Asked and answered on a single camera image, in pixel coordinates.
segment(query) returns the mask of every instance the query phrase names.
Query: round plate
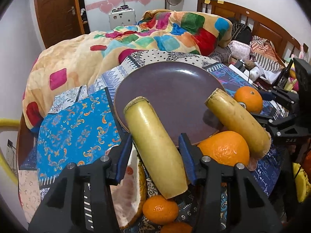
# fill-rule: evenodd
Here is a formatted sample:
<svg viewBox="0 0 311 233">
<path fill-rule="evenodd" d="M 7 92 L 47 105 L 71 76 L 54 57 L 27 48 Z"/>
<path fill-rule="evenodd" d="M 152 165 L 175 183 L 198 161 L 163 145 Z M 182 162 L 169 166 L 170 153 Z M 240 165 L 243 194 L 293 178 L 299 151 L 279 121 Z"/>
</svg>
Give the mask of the round plate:
<svg viewBox="0 0 311 233">
<path fill-rule="evenodd" d="M 204 102 L 221 83 L 206 70 L 183 62 L 163 61 L 143 66 L 129 74 L 114 97 L 114 110 L 127 130 L 124 107 L 138 96 L 146 97 L 174 144 L 187 133 L 198 144 L 218 132 L 222 124 Z"/>
</svg>

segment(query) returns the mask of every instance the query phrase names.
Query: patchwork blanket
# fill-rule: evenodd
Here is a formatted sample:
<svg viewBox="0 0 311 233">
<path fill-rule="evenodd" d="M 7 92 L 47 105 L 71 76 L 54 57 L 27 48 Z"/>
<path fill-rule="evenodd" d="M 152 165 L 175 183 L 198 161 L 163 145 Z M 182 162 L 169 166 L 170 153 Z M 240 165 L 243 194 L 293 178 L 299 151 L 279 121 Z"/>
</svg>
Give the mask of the patchwork blanket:
<svg viewBox="0 0 311 233">
<path fill-rule="evenodd" d="M 44 50 L 29 75 L 23 97 L 27 127 L 38 132 L 56 95 L 90 86 L 104 72 L 138 50 L 158 49 L 207 56 L 231 41 L 232 24 L 217 15 L 147 11 L 135 26 L 91 32 Z"/>
</svg>

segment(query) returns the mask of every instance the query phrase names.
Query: headboard panel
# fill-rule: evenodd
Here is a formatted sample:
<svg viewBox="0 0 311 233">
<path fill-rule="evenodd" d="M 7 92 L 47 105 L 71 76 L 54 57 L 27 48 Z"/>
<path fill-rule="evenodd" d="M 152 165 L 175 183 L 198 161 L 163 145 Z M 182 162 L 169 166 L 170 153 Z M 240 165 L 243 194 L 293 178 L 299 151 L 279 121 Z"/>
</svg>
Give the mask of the headboard panel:
<svg viewBox="0 0 311 233">
<path fill-rule="evenodd" d="M 204 12 L 207 13 L 207 5 L 211 5 L 211 13 L 219 15 L 224 18 L 234 17 L 238 21 L 241 21 L 241 16 L 246 17 L 245 24 L 248 25 L 248 19 L 251 18 L 254 20 L 254 27 L 252 29 L 252 34 L 269 39 L 272 41 L 275 50 L 279 57 L 282 57 L 287 46 L 287 43 L 290 42 L 293 45 L 291 54 L 293 54 L 295 48 L 300 49 L 299 42 L 293 38 L 282 26 L 278 25 L 271 19 L 255 12 L 244 8 L 242 6 L 218 1 L 218 0 L 197 0 L 197 11 L 203 12 L 203 5 L 206 4 Z M 304 51 L 308 51 L 307 45 L 304 44 Z"/>
</svg>

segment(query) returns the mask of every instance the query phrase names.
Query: wooden door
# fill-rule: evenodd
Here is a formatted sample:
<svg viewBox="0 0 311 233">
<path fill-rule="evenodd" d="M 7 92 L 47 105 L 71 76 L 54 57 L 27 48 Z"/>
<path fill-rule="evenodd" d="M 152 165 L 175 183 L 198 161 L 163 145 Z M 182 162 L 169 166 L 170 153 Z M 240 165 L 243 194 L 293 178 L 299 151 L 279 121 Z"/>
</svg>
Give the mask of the wooden door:
<svg viewBox="0 0 311 233">
<path fill-rule="evenodd" d="M 35 0 L 35 10 L 46 48 L 81 35 L 75 0 Z"/>
</svg>

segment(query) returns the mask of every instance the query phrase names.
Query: orange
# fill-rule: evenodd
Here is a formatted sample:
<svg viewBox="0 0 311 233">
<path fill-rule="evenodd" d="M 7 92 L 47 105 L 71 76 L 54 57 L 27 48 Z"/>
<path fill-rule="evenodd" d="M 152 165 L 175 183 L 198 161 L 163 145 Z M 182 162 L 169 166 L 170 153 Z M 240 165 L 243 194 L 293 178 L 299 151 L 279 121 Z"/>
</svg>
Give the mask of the orange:
<svg viewBox="0 0 311 233">
<path fill-rule="evenodd" d="M 191 233 L 192 227 L 183 222 L 175 222 L 175 223 L 170 223 L 167 225 L 164 225 L 160 233 Z"/>
<path fill-rule="evenodd" d="M 153 223 L 164 225 L 172 223 L 178 216 L 176 202 L 166 200 L 162 195 L 152 196 L 147 199 L 142 207 L 144 216 Z"/>
<path fill-rule="evenodd" d="M 238 103 L 244 103 L 248 112 L 260 114 L 262 110 L 262 98 L 258 91 L 252 87 L 239 88 L 233 97 Z"/>
<path fill-rule="evenodd" d="M 234 166 L 249 162 L 249 149 L 245 139 L 234 131 L 223 131 L 198 144 L 203 155 L 210 156 L 220 164 Z"/>
</svg>

